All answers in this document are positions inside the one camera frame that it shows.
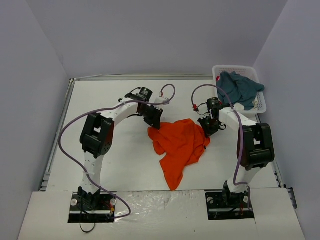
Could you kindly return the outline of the orange t shirt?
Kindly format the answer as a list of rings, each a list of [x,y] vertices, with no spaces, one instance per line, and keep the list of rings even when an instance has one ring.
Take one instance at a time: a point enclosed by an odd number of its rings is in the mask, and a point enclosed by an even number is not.
[[[170,191],[179,187],[185,167],[198,163],[211,142],[202,127],[190,118],[162,122],[160,129],[149,127],[147,134],[155,153],[165,155],[159,163]]]

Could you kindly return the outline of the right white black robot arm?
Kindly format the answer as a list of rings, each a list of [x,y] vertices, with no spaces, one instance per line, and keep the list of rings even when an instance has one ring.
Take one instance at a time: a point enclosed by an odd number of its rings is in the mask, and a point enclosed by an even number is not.
[[[222,202],[227,207],[250,204],[250,184],[256,174],[275,159],[272,131],[267,123],[258,123],[238,113],[233,107],[221,104],[212,97],[205,103],[207,111],[198,119],[209,138],[218,131],[230,128],[237,135],[237,164],[233,176],[222,189]]]

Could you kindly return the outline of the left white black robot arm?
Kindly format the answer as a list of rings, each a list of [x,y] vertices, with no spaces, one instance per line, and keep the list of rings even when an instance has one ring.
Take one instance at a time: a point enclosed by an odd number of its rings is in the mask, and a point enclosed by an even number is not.
[[[88,115],[80,143],[84,152],[83,178],[77,194],[81,202],[90,210],[96,210],[101,203],[101,171],[105,155],[111,149],[115,127],[132,115],[140,115],[145,123],[154,129],[160,129],[160,120],[163,110],[148,102],[153,92],[141,87],[139,93],[127,93],[120,107],[107,110],[104,113],[91,113]]]

